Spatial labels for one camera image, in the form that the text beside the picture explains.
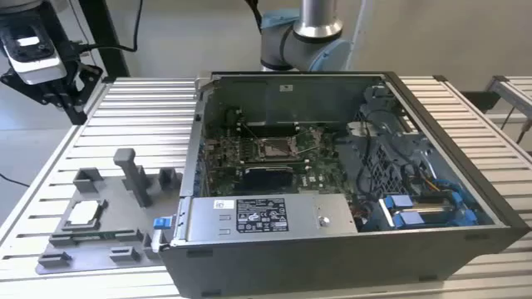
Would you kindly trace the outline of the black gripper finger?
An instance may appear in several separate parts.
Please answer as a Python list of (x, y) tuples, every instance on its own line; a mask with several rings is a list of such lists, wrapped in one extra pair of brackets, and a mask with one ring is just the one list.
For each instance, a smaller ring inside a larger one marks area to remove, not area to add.
[(61, 79), (31, 85), (21, 80), (15, 70), (8, 70), (1, 75), (1, 83), (41, 105), (52, 104), (59, 108), (69, 106), (67, 101), (69, 97)]
[(67, 77), (61, 80), (65, 95), (64, 111), (73, 125), (87, 121), (84, 107), (103, 76), (103, 69), (83, 62), (67, 63)]

